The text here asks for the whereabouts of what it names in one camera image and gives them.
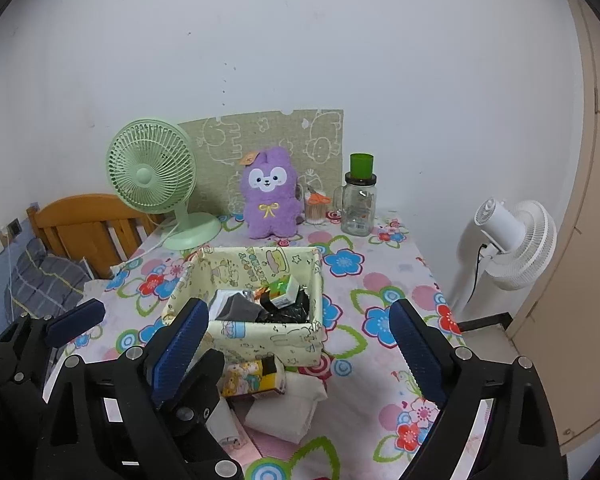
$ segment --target fan stand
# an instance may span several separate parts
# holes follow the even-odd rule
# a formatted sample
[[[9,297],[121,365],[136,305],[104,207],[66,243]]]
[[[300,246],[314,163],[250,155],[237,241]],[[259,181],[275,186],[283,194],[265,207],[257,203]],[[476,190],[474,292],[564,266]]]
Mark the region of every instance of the fan stand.
[[[222,228],[218,218],[210,213],[187,212],[187,200],[180,202],[174,211],[178,226],[163,242],[163,246],[172,251],[193,249],[206,244]]]

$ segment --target yellow bow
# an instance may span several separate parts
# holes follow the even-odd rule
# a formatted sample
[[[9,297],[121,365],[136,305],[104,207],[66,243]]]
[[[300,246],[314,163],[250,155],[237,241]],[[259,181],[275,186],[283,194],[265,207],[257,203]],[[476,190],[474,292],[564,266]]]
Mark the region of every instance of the yellow bow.
[[[264,216],[263,216],[263,218],[266,218],[269,215],[275,216],[273,214],[273,209],[278,209],[279,207],[280,207],[280,204],[278,202],[274,202],[273,204],[260,204],[258,206],[258,209],[260,209],[260,211],[266,211],[266,213],[264,213]]]

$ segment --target green fan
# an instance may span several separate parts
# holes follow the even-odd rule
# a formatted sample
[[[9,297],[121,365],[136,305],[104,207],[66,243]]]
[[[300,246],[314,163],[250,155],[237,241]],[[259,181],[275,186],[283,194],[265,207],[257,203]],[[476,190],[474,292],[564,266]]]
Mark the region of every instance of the green fan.
[[[175,211],[177,227],[163,242],[168,249],[198,247],[220,232],[215,216],[187,212],[196,185],[196,159],[179,127],[154,119],[129,123],[111,141],[107,174],[129,207],[148,214]]]

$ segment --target black lid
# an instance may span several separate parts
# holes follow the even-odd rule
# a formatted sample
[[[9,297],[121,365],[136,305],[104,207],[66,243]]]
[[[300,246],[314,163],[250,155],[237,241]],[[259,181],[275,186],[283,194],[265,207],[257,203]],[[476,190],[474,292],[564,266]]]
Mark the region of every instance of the black lid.
[[[350,171],[347,171],[344,176],[344,181],[352,186],[375,186],[377,180],[375,173],[371,174],[371,178],[355,178],[351,176]]]

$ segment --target glass jar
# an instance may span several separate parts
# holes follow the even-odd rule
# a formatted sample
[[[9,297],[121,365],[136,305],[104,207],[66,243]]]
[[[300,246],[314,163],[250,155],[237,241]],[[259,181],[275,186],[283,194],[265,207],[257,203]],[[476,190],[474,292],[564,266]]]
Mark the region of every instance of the glass jar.
[[[344,177],[346,184],[333,193],[333,205],[340,213],[340,228],[348,235],[369,236],[376,216],[376,176]]]

